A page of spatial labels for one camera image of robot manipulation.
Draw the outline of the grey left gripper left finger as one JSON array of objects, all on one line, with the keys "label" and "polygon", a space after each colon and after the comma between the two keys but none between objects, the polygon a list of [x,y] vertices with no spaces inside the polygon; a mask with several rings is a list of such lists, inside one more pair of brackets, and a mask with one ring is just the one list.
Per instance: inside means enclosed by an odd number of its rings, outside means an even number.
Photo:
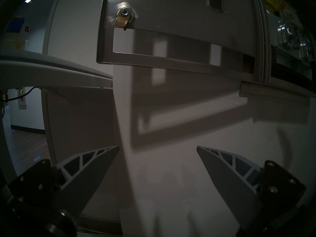
[{"label": "grey left gripper left finger", "polygon": [[68,157],[51,165],[37,160],[9,184],[11,194],[33,207],[66,210],[78,217],[99,188],[119,146],[99,148]]}]

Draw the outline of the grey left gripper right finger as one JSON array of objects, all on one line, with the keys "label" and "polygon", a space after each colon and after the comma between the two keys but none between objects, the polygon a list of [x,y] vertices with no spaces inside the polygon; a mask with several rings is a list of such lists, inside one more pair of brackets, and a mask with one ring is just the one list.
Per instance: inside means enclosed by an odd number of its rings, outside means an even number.
[{"label": "grey left gripper right finger", "polygon": [[239,230],[279,230],[298,214],[306,186],[276,162],[266,160],[261,167],[204,146],[197,153]]}]

